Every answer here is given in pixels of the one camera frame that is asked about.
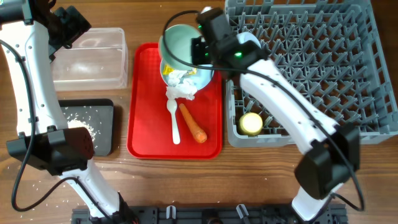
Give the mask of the yellow snack wrapper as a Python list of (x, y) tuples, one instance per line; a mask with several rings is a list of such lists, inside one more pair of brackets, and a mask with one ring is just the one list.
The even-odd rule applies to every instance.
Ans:
[[(162, 74), (163, 74), (163, 75), (169, 75), (170, 73), (172, 73), (172, 72), (174, 72), (174, 71), (176, 71), (176, 69), (172, 68), (172, 67), (171, 67), (170, 65), (168, 65), (168, 64), (165, 64), (164, 67), (163, 67), (163, 69), (162, 69)], [(197, 69), (196, 69), (196, 68), (193, 68), (193, 69), (191, 69), (191, 70), (186, 70), (186, 73), (187, 73), (188, 75), (194, 75), (194, 74), (197, 73)]]

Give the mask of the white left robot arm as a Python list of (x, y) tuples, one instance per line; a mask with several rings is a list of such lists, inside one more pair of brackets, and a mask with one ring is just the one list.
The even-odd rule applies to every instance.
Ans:
[(89, 208), (92, 223), (138, 223), (121, 194), (104, 179), (84, 127), (70, 128), (50, 68), (58, 49), (72, 47), (90, 23), (73, 6), (54, 1), (1, 1), (1, 47), (17, 105), (17, 138), (6, 144), (22, 167), (68, 183)]

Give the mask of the white rice pile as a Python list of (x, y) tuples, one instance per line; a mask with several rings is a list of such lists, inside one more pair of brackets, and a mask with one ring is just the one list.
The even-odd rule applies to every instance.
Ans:
[(66, 106), (62, 108), (69, 128), (86, 128), (95, 149), (104, 133), (103, 106)]

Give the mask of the yellow cup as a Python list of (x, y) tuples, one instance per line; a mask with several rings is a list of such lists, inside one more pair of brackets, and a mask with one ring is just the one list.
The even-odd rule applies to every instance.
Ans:
[(258, 135), (263, 127), (262, 118), (256, 113), (246, 113), (239, 119), (239, 130), (248, 136)]

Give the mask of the light blue bowl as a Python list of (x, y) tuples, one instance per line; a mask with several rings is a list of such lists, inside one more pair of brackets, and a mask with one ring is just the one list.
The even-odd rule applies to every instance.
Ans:
[(240, 44), (244, 44), (246, 42), (252, 41), (254, 42), (259, 48), (261, 48), (261, 44), (256, 36), (250, 32), (242, 32), (236, 35), (239, 40)]

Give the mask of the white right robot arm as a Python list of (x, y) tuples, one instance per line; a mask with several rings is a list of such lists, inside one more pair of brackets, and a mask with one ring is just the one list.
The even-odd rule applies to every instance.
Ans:
[(242, 41), (233, 33), (222, 9), (205, 9), (196, 22), (206, 45), (193, 63), (211, 63), (228, 78), (238, 78), (241, 89), (273, 115), (302, 153), (295, 168), (300, 188), (292, 208), (302, 221), (315, 221), (339, 197), (337, 190), (345, 182), (351, 179), (359, 184), (355, 176), (360, 164), (358, 128), (352, 123), (340, 126), (314, 107), (257, 41)]

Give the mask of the white napkin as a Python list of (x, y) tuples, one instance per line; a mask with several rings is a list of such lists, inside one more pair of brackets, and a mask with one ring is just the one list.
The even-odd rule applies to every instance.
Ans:
[(167, 75), (166, 97), (169, 100), (194, 100), (198, 89), (185, 70), (174, 70)]

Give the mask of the green bowl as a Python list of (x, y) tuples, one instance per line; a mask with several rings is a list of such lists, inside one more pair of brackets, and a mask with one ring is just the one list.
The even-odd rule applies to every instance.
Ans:
[[(201, 36), (200, 32), (190, 25), (177, 24), (169, 27), (165, 31), (165, 36), (165, 42), (169, 50), (180, 60), (183, 60), (187, 63), (192, 63), (192, 39)], [(163, 37), (164, 36), (161, 36), (159, 39), (159, 53), (162, 60), (174, 69), (191, 70), (192, 67), (184, 65), (170, 56), (164, 46)]]

